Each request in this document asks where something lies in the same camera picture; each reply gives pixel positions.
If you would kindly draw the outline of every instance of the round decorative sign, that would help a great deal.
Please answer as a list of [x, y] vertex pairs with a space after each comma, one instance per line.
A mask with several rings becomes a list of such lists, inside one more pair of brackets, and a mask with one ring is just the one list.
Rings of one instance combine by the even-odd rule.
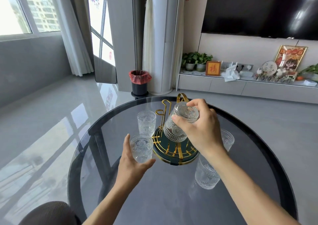
[[272, 76], [277, 71], [277, 65], [273, 61], [264, 62], [262, 70], [266, 76]]

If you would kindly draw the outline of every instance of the upside-down glass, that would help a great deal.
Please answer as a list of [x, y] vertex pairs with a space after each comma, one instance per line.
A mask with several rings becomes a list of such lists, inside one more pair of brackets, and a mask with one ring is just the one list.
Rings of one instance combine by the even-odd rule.
[[138, 163], [144, 163], [152, 157], [153, 141], [148, 135], [135, 135], [130, 139], [130, 149], [133, 158]]
[[156, 129], [156, 114], [152, 111], [141, 111], [137, 115], [139, 134], [153, 136]]
[[194, 175], [196, 182], [204, 189], [213, 189], [219, 182], [220, 176], [209, 162], [199, 155], [196, 173]]
[[234, 144], [234, 136], [229, 131], [221, 129], [221, 137], [225, 149], [229, 151]]
[[186, 102], [179, 102], [175, 105], [165, 122], [163, 132], [166, 137], [174, 142], [182, 142], [187, 138], [187, 135], [172, 121], [171, 116], [173, 114], [183, 117], [189, 123], [194, 123], [199, 118], [199, 111], [195, 107], [188, 107]]

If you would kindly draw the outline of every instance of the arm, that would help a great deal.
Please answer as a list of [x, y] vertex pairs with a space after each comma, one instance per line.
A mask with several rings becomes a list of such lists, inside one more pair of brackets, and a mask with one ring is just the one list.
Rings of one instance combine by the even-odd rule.
[[172, 119], [220, 175], [246, 223], [299, 225], [228, 156], [223, 146], [217, 114], [209, 109], [205, 100], [193, 99], [187, 105], [198, 108], [200, 118], [197, 122], [190, 124], [176, 115]]
[[114, 223], [128, 195], [139, 183], [145, 172], [152, 167], [155, 159], [145, 163], [137, 163], [133, 158], [129, 145], [130, 135], [125, 137], [124, 148], [118, 166], [114, 187], [95, 208], [83, 225], [111, 225]]

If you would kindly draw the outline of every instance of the hand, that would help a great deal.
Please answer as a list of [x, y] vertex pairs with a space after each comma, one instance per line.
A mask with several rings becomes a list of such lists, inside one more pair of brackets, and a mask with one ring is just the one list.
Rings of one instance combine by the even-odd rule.
[[129, 139], [130, 134], [126, 135], [124, 140], [124, 148], [119, 161], [117, 178], [114, 185], [120, 189], [124, 189], [128, 193], [134, 189], [145, 172], [152, 167], [156, 161], [155, 159], [147, 160], [145, 163], [135, 161], [131, 153]]
[[180, 116], [173, 115], [171, 118], [188, 136], [195, 148], [205, 157], [213, 155], [211, 153], [225, 151], [220, 123], [215, 110], [209, 109], [204, 99], [193, 99], [187, 106], [195, 106], [200, 117], [194, 123], [189, 123]]

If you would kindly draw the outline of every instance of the white figurine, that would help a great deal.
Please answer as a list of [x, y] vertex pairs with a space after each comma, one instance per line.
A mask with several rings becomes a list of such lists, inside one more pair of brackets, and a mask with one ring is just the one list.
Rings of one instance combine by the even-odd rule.
[[262, 74], [263, 73], [263, 70], [262, 68], [260, 67], [257, 71], [256, 71], [257, 74]]
[[277, 70], [276, 77], [281, 77], [283, 75], [283, 71], [281, 69]]

